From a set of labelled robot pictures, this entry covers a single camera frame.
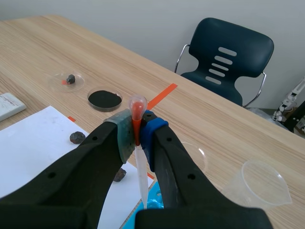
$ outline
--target white wall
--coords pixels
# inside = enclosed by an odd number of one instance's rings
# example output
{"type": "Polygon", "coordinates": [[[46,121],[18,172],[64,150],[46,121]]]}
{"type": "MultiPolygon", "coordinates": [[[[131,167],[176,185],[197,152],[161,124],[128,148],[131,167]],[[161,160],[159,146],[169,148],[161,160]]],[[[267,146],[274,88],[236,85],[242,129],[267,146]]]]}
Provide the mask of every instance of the white wall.
{"type": "MultiPolygon", "coordinates": [[[[276,108],[305,75],[304,0],[0,0],[0,20],[59,14],[173,70],[184,44],[206,17],[236,23],[269,36],[274,54],[267,80],[253,107],[276,108]]],[[[178,73],[196,68],[186,54],[178,73]]],[[[260,78],[240,78],[244,103],[260,78]]],[[[299,101],[305,99],[305,92],[299,101]]]]}

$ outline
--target chair armrest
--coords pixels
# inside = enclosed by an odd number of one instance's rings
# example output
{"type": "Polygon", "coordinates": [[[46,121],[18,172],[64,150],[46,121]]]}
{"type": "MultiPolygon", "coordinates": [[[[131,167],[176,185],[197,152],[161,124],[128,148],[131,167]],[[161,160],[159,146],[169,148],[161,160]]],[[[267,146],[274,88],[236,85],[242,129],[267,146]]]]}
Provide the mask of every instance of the chair armrest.
{"type": "Polygon", "coordinates": [[[183,54],[183,52],[184,52],[184,50],[185,50],[185,48],[186,48],[187,46],[190,46],[190,45],[189,45],[189,44],[186,44],[185,46],[183,46],[183,49],[182,49],[182,51],[181,51],[181,53],[180,53],[180,56],[179,56],[179,58],[178,58],[178,60],[177,60],[177,63],[176,63],[174,73],[177,72],[177,68],[178,68],[179,61],[180,61],[180,59],[181,59],[181,57],[182,57],[182,54],[183,54]]]}
{"type": "Polygon", "coordinates": [[[264,74],[263,81],[262,81],[262,84],[261,84],[261,86],[260,86],[260,88],[259,88],[259,90],[258,90],[257,95],[254,97],[253,100],[251,100],[251,101],[248,102],[245,106],[243,106],[243,108],[246,108],[248,105],[250,105],[251,103],[253,103],[253,102],[259,97],[259,95],[261,94],[262,88],[263,88],[263,85],[264,85],[264,83],[265,83],[266,76],[267,76],[266,73],[263,72],[263,74],[264,74]]]}

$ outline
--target blue plastic tray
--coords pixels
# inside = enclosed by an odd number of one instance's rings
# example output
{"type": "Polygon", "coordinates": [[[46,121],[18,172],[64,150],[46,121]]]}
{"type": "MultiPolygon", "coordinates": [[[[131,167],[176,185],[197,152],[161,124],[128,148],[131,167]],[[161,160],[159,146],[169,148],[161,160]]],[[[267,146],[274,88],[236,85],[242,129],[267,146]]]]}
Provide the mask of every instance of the blue plastic tray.
{"type": "MultiPolygon", "coordinates": [[[[164,208],[163,200],[161,196],[161,191],[158,182],[154,184],[154,186],[151,188],[151,190],[148,193],[148,201],[147,201],[147,208],[164,208]]],[[[123,229],[134,229],[134,222],[135,222],[135,215],[138,211],[143,210],[143,203],[138,206],[138,208],[135,210],[135,212],[132,214],[132,216],[129,218],[129,220],[124,225],[123,229]]]]}

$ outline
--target white pipette stem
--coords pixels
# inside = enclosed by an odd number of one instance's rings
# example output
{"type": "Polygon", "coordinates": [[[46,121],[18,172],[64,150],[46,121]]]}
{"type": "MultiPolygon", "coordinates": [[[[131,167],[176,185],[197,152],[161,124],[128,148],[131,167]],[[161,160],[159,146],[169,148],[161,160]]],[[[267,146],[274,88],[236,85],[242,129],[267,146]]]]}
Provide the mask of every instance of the white pipette stem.
{"type": "Polygon", "coordinates": [[[141,199],[144,205],[144,209],[147,209],[147,198],[148,198],[148,176],[147,176],[147,168],[146,168],[147,159],[141,146],[135,147],[134,154],[138,169],[138,179],[139,179],[141,199]]]}

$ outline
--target chair backrest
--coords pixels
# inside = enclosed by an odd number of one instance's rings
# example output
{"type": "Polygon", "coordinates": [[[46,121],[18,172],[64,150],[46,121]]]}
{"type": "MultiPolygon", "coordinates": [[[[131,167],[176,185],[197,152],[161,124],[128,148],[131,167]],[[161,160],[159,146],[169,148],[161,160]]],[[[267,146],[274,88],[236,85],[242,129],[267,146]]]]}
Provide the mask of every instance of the chair backrest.
{"type": "Polygon", "coordinates": [[[217,70],[228,75],[224,77],[225,81],[236,81],[240,76],[259,76],[268,64],[273,49],[273,41],[261,33],[206,18],[195,30],[189,54],[199,61],[198,69],[217,70]]]}

